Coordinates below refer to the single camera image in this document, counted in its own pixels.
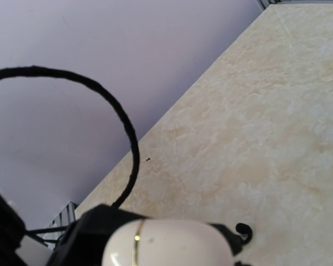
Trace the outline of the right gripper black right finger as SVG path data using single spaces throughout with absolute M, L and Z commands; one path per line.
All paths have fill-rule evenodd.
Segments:
M 215 228 L 226 240 L 231 253 L 234 256 L 240 254 L 243 251 L 245 245 L 241 244 L 239 234 L 235 234 L 227 226 L 223 224 L 211 223 L 213 228 Z

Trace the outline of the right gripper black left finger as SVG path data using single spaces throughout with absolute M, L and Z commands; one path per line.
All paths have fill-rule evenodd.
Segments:
M 104 248 L 121 226 L 143 219 L 133 212 L 100 204 L 71 223 L 46 265 L 101 265 Z

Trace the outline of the white earbud charging case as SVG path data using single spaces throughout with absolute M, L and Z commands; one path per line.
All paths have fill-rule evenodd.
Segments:
M 219 231 L 195 221 L 140 219 L 107 241 L 102 265 L 227 266 L 231 249 Z

